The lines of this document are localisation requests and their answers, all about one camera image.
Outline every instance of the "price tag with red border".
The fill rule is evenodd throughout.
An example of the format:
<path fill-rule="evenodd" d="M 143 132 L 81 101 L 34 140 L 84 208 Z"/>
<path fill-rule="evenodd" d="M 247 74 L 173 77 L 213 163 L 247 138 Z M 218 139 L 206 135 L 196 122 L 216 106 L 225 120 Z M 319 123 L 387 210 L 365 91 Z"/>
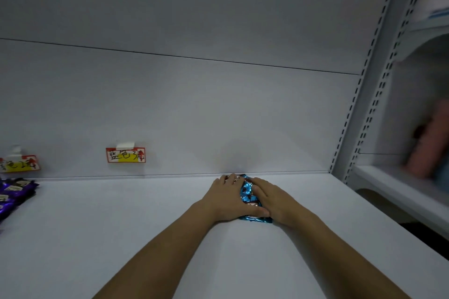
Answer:
<path fill-rule="evenodd" d="M 20 160 L 0 158 L 0 172 L 19 172 L 40 170 L 36 155 L 22 155 Z"/>
<path fill-rule="evenodd" d="M 108 162 L 134 162 L 145 163 L 145 148 L 133 148 L 119 150 L 116 148 L 106 148 Z"/>

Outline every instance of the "black line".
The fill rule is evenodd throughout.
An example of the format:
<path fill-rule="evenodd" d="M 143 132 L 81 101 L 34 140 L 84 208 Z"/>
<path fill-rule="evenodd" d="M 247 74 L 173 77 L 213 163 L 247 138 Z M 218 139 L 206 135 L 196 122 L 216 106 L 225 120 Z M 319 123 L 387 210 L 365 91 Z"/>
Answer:
<path fill-rule="evenodd" d="M 163 53 L 151 53 L 151 52 L 142 52 L 142 51 L 130 51 L 130 50 L 120 50 L 120 49 L 107 49 L 103 47 L 94 47 L 94 46 L 82 46 L 82 45 L 72 45 L 72 44 L 60 44 L 60 43 L 50 43 L 47 41 L 27 41 L 24 39 L 13 39 L 13 38 L 2 38 L 0 40 L 5 41 L 21 41 L 25 43 L 37 43 L 37 44 L 49 44 L 49 45 L 59 45 L 59 46 L 70 46 L 70 47 L 82 47 L 85 49 L 95 49 L 95 50 L 107 50 L 107 51 L 118 51 L 118 52 L 131 52 L 131 53 L 142 53 L 142 54 L 152 54 L 155 56 L 165 56 L 165 57 L 176 57 L 176 58 L 188 58 L 188 59 L 199 59 L 199 60 L 207 60 L 210 62 L 223 62 L 223 63 L 234 63 L 234 64 L 247 64 L 247 65 L 257 65 L 257 66 L 265 66 L 272 68 L 284 68 L 284 69 L 295 69 L 295 70 L 306 70 L 306 71 L 317 71 L 317 72 L 328 72 L 328 73 L 340 73 L 342 75 L 360 75 L 358 73 L 349 73 L 349 72 L 337 72 L 337 71 L 325 71 L 325 70 L 314 70 L 314 69 L 304 69 L 304 68 L 293 68 L 293 67 L 284 67 L 280 65 L 269 65 L 269 64 L 256 64 L 256 63 L 245 63 L 245 62 L 234 62 L 231 60 L 220 60 L 220 59 L 208 59 L 208 58 L 197 58 L 197 57 L 187 57 L 187 56 L 176 56 L 174 54 L 163 54 Z"/>

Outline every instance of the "adjacent shelf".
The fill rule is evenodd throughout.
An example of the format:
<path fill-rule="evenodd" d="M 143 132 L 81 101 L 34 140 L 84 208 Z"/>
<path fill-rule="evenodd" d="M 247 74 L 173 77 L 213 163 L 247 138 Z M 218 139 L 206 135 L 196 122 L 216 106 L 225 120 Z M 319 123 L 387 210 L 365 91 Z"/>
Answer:
<path fill-rule="evenodd" d="M 399 166 L 356 166 L 354 172 L 373 185 L 373 190 L 449 238 L 449 194 L 431 180 L 415 178 Z"/>
<path fill-rule="evenodd" d="M 429 40 L 449 33 L 449 15 L 430 18 L 409 25 L 401 39 L 396 59 L 406 59 Z"/>

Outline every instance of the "pink bottle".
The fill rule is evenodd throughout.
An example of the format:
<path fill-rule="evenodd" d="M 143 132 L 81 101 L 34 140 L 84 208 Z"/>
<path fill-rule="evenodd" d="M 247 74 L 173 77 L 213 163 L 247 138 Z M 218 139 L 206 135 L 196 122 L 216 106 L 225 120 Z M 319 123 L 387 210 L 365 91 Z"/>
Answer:
<path fill-rule="evenodd" d="M 430 177 L 449 145 L 449 99 L 436 105 L 432 121 L 412 152 L 406 170 L 419 178 Z"/>

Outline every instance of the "white shelf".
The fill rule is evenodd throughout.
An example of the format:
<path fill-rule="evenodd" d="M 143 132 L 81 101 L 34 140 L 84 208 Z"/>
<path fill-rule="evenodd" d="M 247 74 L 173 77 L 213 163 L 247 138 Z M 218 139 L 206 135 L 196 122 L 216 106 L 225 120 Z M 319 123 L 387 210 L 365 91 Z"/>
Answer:
<path fill-rule="evenodd" d="M 424 43 L 448 33 L 449 15 L 410 24 L 409 28 L 402 36 L 396 59 L 402 61 Z"/>
<path fill-rule="evenodd" d="M 448 297 L 449 263 L 335 177 L 261 177 L 314 211 L 410 297 Z M 92 298 L 143 245 L 199 200 L 214 178 L 40 182 L 36 196 L 1 225 L 0 250 L 6 251 L 2 297 Z M 307 254 L 286 233 L 276 224 L 236 220 L 216 225 L 191 260 L 175 298 L 289 299 L 301 293 L 324 299 Z M 32 276 L 24 277 L 24 270 Z"/>
<path fill-rule="evenodd" d="M 449 238 L 449 194 L 431 180 L 415 178 L 399 166 L 356 166 L 354 172 L 379 194 Z"/>

